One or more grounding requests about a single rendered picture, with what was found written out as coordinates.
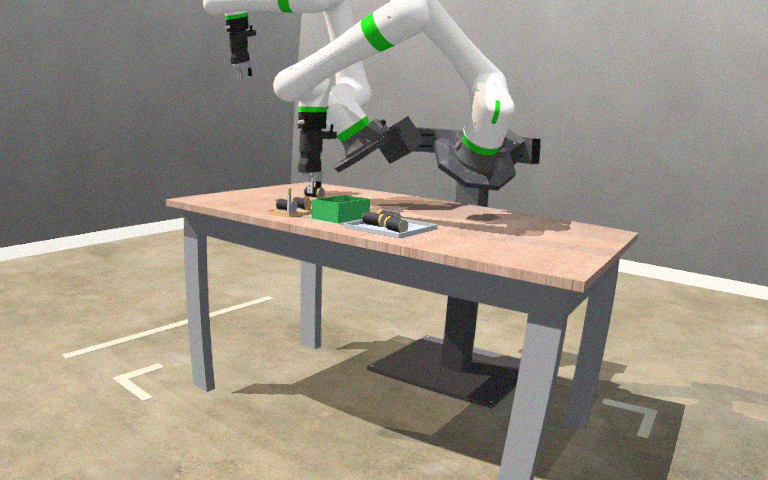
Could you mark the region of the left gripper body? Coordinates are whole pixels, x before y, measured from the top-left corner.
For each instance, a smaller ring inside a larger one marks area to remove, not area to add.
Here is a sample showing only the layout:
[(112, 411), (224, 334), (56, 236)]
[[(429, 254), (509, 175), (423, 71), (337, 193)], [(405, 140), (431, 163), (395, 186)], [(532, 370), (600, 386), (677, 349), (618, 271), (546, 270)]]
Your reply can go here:
[(321, 131), (326, 129), (326, 119), (326, 112), (299, 112), (298, 128), (302, 130), (300, 130), (298, 172), (321, 172), (320, 157), (323, 139), (337, 139), (337, 132), (333, 132), (333, 124), (330, 124), (330, 132)]

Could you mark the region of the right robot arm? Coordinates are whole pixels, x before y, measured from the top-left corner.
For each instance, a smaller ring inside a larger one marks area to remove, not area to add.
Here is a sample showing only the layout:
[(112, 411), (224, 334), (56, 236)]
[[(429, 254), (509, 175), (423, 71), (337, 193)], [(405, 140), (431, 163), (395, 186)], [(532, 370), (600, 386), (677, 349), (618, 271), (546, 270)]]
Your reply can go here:
[[(204, 0), (203, 6), (211, 15), (226, 13), (226, 20), (247, 17), (248, 11), (323, 12), (331, 42), (355, 26), (352, 0)], [(337, 84), (339, 82), (342, 83)], [(330, 124), (334, 125), (333, 131), (337, 132), (346, 157), (350, 158), (382, 137), (389, 128), (385, 120), (375, 119), (369, 123), (361, 109), (371, 98), (362, 60), (336, 73), (336, 84), (331, 87), (326, 123), (329, 128)]]

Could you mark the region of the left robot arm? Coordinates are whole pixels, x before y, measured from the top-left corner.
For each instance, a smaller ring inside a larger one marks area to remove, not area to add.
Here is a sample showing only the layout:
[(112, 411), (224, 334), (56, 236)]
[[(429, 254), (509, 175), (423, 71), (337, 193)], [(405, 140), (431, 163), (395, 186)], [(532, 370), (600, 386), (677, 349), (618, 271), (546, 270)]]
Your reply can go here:
[(283, 101), (299, 101), (299, 112), (327, 113), (329, 77), (422, 31), (469, 89), (470, 111), (454, 155), (468, 169), (490, 172), (497, 167), (498, 156), (507, 152), (505, 135), (514, 102), (503, 73), (467, 38), (438, 0), (391, 0), (329, 45), (281, 71), (274, 80), (274, 91)]

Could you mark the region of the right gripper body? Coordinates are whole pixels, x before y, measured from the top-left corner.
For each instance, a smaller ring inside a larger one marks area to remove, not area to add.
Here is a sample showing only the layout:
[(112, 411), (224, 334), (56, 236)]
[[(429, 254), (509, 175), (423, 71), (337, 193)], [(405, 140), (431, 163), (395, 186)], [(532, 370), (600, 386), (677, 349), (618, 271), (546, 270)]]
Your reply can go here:
[(252, 30), (252, 25), (250, 25), (250, 30), (245, 30), (249, 28), (248, 16), (226, 20), (226, 26), (225, 29), (227, 29), (227, 32), (230, 32), (231, 64), (249, 61), (247, 37), (255, 36), (256, 30)]

